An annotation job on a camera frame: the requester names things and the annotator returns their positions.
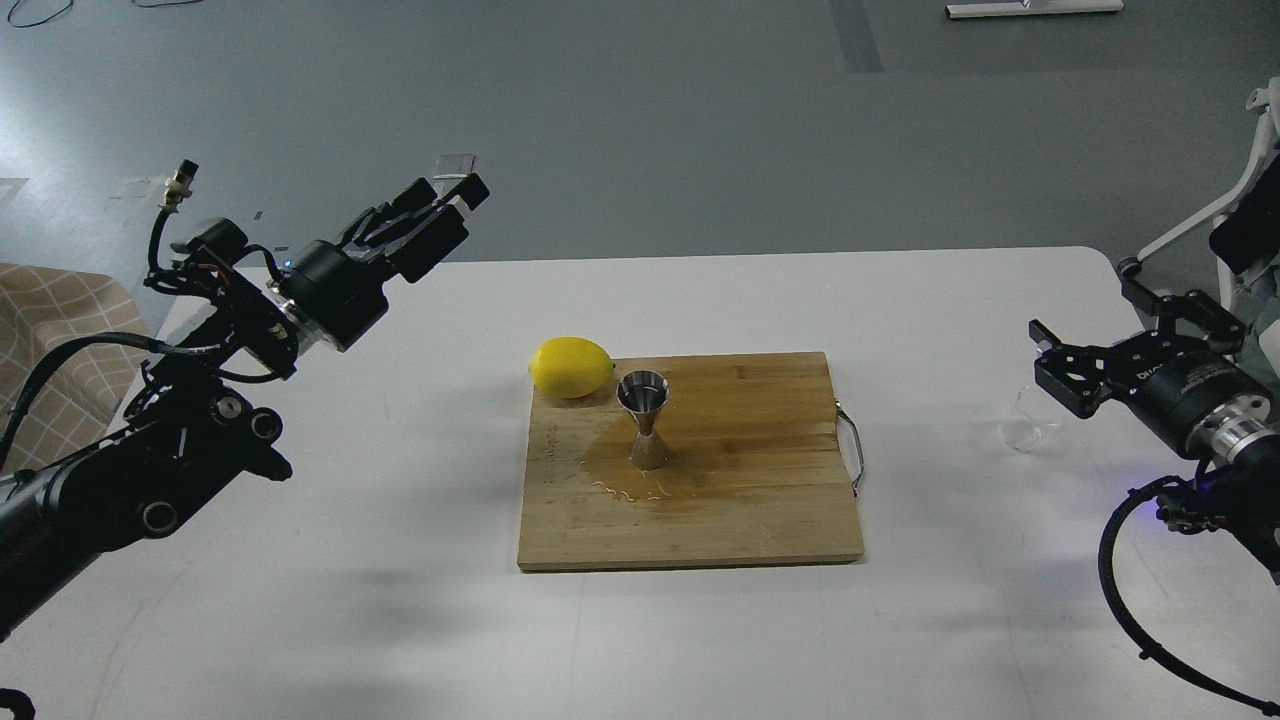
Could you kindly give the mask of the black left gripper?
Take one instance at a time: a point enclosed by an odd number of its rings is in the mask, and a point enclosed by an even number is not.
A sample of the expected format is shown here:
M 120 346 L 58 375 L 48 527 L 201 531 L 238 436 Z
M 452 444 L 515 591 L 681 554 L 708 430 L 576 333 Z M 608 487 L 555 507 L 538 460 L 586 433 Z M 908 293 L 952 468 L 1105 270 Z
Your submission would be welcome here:
M 433 183 L 417 178 L 342 231 L 343 247 L 389 243 L 388 261 L 378 254 L 353 258 L 334 243 L 315 241 L 282 272 L 280 295 L 301 322 L 344 352 L 388 313 L 383 286 L 393 269 L 410 283 L 421 281 L 468 237 L 465 222 L 489 196 L 476 173 L 458 178 L 438 199 Z

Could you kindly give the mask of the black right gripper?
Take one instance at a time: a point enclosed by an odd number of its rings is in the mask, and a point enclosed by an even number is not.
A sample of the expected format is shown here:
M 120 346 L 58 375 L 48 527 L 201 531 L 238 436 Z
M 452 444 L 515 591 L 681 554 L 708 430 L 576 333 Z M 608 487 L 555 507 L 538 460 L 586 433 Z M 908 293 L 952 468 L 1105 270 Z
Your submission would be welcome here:
M 1033 319 L 1028 334 L 1039 351 L 1034 380 L 1073 416 L 1089 419 L 1115 400 L 1178 456 L 1234 461 L 1274 436 L 1266 388 L 1220 356 L 1240 352 L 1245 324 L 1202 290 L 1156 293 L 1138 281 L 1142 269 L 1137 258 L 1117 263 L 1123 297 L 1153 318 L 1157 332 L 1175 334 L 1178 322 L 1189 322 L 1216 354 L 1146 350 L 1144 332 L 1108 347 L 1069 345 Z

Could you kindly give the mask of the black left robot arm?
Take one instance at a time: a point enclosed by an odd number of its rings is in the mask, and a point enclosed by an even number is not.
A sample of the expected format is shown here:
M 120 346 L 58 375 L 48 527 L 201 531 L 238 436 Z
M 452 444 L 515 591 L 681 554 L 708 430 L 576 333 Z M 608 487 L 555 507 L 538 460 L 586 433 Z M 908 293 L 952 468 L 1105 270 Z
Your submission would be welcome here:
M 69 340 L 36 364 L 9 413 L 4 452 L 54 372 L 79 351 L 110 345 L 150 354 L 120 429 L 3 478 L 4 635 L 102 553 L 172 536 L 241 474 L 291 478 L 275 450 L 280 415 L 237 386 L 291 378 L 317 343 L 351 348 L 385 316 L 385 284 L 421 281 L 465 242 L 468 214 L 490 195 L 474 172 L 419 178 L 284 263 L 220 218 L 174 243 L 161 265 L 166 220 L 189 196 L 196 169 L 182 163 L 169 183 L 143 282 L 206 301 L 205 319 L 172 342 L 127 332 Z

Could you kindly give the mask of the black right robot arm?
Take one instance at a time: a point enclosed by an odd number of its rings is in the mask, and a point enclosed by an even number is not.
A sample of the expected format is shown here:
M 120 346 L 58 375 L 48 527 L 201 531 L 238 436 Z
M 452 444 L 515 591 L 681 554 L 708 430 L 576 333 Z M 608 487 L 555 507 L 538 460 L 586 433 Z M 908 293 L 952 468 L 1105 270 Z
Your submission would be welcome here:
M 1059 433 L 1037 452 L 1056 482 L 1036 509 L 1069 550 L 1041 559 L 1100 629 L 1050 618 L 1085 653 L 1080 707 L 1101 717 L 1275 719 L 1277 397 L 1239 368 L 1247 324 L 1217 290 L 1158 290 L 1135 258 L 1092 293 L 1027 311 L 1015 366 Z M 1076 583 L 1075 591 L 1066 591 Z

